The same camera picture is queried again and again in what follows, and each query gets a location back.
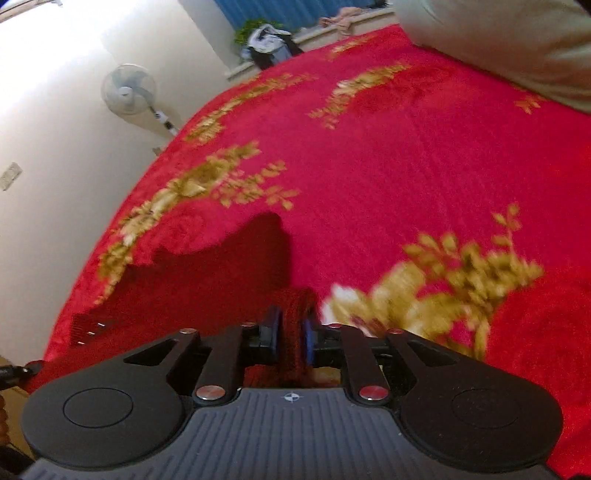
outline compass logo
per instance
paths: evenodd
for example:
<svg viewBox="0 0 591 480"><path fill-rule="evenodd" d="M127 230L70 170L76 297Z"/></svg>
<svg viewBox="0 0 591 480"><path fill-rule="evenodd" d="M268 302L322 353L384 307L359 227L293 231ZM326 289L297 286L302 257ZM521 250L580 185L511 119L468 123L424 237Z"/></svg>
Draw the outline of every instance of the compass logo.
<svg viewBox="0 0 591 480"><path fill-rule="evenodd" d="M287 395L283 396L284 400L287 400L289 403L297 402L301 398L301 395L298 395L295 392L288 393Z"/></svg>

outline green plant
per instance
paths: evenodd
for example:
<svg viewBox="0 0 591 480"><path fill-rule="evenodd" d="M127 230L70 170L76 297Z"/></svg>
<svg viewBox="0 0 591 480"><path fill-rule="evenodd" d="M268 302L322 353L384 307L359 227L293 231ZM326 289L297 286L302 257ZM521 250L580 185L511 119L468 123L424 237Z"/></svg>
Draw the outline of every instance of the green plant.
<svg viewBox="0 0 591 480"><path fill-rule="evenodd" d="M269 25L273 25L275 28L282 28L283 24L279 22L274 22L273 20L265 20L264 18L257 18L255 20L247 20L242 28L236 30L236 34L234 35L234 43L238 45L246 45L248 42L248 38L251 36L252 32L254 32L257 28L261 25L268 23Z"/></svg>

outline beige cloth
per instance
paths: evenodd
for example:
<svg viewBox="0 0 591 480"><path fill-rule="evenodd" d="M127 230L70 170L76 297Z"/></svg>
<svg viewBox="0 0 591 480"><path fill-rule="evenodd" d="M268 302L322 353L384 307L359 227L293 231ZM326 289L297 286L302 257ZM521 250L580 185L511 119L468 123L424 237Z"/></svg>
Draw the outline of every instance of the beige cloth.
<svg viewBox="0 0 591 480"><path fill-rule="evenodd" d="M328 27L331 24L336 24L339 38L350 37L351 32L351 19L357 15L361 15L363 10L359 7L343 7L339 10L339 15L336 17L328 18L322 17L319 21L321 27Z"/></svg>
<svg viewBox="0 0 591 480"><path fill-rule="evenodd" d="M394 0L410 39L591 113L591 15L575 0Z"/></svg>

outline metal pin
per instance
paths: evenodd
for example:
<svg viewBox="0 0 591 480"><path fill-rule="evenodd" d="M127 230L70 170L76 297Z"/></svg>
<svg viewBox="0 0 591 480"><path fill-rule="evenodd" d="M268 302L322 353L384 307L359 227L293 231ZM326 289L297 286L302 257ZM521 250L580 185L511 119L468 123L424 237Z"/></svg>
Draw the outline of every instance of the metal pin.
<svg viewBox="0 0 591 480"><path fill-rule="evenodd" d="M226 391L219 385L205 385L195 391L201 400L219 400L226 394Z"/></svg>
<svg viewBox="0 0 591 480"><path fill-rule="evenodd" d="M378 385L368 385L359 390L359 396L364 400L382 401L388 396L389 392L386 388Z"/></svg>

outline standing fan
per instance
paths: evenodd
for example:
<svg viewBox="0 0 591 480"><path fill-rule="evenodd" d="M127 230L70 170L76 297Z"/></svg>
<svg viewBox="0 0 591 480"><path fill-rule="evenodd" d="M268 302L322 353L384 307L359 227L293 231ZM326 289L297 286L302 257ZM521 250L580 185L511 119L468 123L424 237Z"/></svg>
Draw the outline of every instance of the standing fan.
<svg viewBox="0 0 591 480"><path fill-rule="evenodd" d="M178 129L160 110L154 109L156 81L139 65L126 63L107 75L101 88L103 100L117 115L136 115L147 109L168 131L176 136Z"/></svg>

